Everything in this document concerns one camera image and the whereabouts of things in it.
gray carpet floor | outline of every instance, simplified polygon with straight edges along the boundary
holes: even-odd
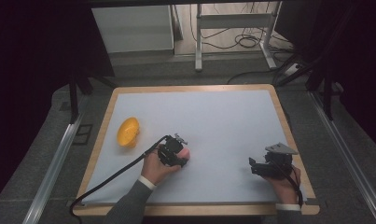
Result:
[[[114,63],[116,76],[108,79],[120,87],[272,83],[273,73],[261,54],[205,57],[203,71],[194,71],[191,58],[171,62]],[[323,121],[304,88],[307,77],[277,88],[289,119],[291,130],[320,205],[320,213],[305,216],[306,223],[376,223],[365,199],[346,168]],[[68,214],[68,202],[75,199],[89,161],[112,89],[91,78],[94,87],[81,132],[91,129],[89,138],[77,135],[39,223],[77,223]],[[53,94],[52,108],[30,150],[0,195],[0,223],[22,223],[51,159],[63,138],[70,119],[69,90],[63,87]],[[337,96],[332,99],[334,122],[337,124],[359,166],[376,189],[376,145],[345,111]],[[101,223],[102,217],[83,217],[83,222]],[[145,223],[275,223],[274,217],[175,217],[146,218]]]

table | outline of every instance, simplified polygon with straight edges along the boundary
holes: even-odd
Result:
[[[190,92],[190,91],[268,91],[275,111],[277,113],[282,130],[285,134],[287,144],[297,149],[292,133],[289,130],[287,120],[285,118],[283,109],[280,105],[276,92],[271,85],[234,85],[234,86],[173,86],[173,87],[133,87],[133,88],[117,88],[114,90],[110,99],[108,108],[104,115],[103,124],[97,136],[97,141],[91,154],[86,173],[83,177],[81,186],[77,196],[80,196],[86,191],[86,188],[91,179],[94,167],[99,158],[102,145],[104,144],[104,137],[109,126],[113,111],[115,109],[115,102],[119,94],[123,93],[146,93],[146,92]],[[294,163],[301,169],[301,185],[305,188],[308,201],[302,206],[302,214],[315,215],[319,212],[319,206],[312,204],[315,201],[315,195],[311,186],[310,180],[304,168],[303,161],[299,155],[294,156]],[[75,208],[75,213],[79,216],[103,216],[111,206],[92,204],[86,206],[78,206]],[[179,204],[179,205],[150,205],[146,207],[146,216],[246,216],[246,215],[274,215],[276,213],[274,203],[250,203],[250,204]]]

yellow object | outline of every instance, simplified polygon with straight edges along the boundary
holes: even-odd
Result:
[[[133,148],[136,145],[136,136],[138,134],[138,120],[134,117],[128,118],[118,128],[118,143],[123,147]]]

black stand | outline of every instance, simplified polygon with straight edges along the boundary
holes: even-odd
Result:
[[[330,120],[333,120],[330,109],[332,95],[332,64],[330,61],[330,55],[335,44],[340,39],[341,33],[344,31],[348,21],[355,13],[360,1],[361,0],[353,0],[348,5],[346,10],[342,14],[335,31],[332,33],[332,36],[327,42],[324,50],[316,60],[275,84],[276,87],[284,86],[286,83],[289,83],[297,77],[301,77],[307,72],[313,70],[313,73],[310,75],[309,79],[306,82],[306,89],[308,91],[316,91],[322,80],[324,80],[324,111]]]

